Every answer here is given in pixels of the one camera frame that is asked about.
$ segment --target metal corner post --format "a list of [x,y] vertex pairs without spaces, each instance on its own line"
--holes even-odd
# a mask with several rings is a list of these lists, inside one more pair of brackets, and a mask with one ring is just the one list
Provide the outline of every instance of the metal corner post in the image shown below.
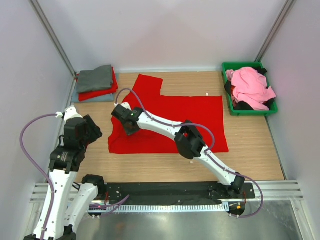
[[45,30],[47,31],[48,35],[50,36],[53,44],[55,45],[56,49],[58,50],[59,54],[61,55],[65,65],[69,69],[70,73],[72,74],[73,77],[76,76],[76,71],[74,67],[72,66],[65,50],[63,49],[57,35],[55,34],[53,28],[51,27],[43,9],[41,8],[38,0],[29,0],[30,4],[32,5],[35,13],[39,17],[41,23],[43,24]]
[[255,62],[261,62],[262,58],[265,56],[268,48],[270,47],[272,41],[276,37],[280,27],[285,22],[286,17],[288,16],[290,10],[294,6],[297,0],[286,0],[285,4],[283,5],[278,17],[276,18],[268,36],[266,37],[262,47],[260,48],[260,51],[258,55],[255,58]]

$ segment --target pile of clothing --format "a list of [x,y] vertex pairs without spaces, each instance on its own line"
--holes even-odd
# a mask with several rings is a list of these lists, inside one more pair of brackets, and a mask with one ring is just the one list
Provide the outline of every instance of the pile of clothing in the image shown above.
[[72,103],[113,102],[118,83],[111,65],[100,66],[94,70],[80,71],[77,74]]
[[231,96],[234,110],[269,111],[276,94],[267,86],[265,68],[243,67],[227,70],[226,92]]

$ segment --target wooden surface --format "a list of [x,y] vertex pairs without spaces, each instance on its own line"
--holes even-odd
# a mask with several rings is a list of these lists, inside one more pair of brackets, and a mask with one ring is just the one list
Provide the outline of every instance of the wooden surface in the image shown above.
[[[228,153],[216,155],[230,168],[254,180],[283,180],[280,163],[262,116],[231,116],[220,72],[145,73],[163,79],[161,94],[166,96],[223,96],[224,131]],[[119,75],[119,89],[132,88],[137,73]],[[123,92],[120,103],[128,92]],[[88,147],[77,175],[80,182],[86,174],[100,175],[106,182],[198,182],[217,181],[201,163],[179,154],[113,154],[108,137],[112,132],[113,102],[78,103],[81,115],[89,114],[101,128],[103,137]]]

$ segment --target glossy gray floor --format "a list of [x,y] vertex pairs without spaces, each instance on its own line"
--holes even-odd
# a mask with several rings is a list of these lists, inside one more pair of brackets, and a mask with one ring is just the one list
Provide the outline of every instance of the glossy gray floor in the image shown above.
[[[244,214],[258,208],[248,202]],[[83,221],[77,240],[302,240],[290,201],[267,201],[236,219],[225,212],[114,214]]]

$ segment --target folded gray cloth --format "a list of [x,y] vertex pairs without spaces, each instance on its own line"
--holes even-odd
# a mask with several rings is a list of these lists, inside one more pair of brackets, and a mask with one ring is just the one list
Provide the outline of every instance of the folded gray cloth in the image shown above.
[[112,66],[105,65],[95,70],[80,71],[76,92],[78,94],[106,90],[112,86]]

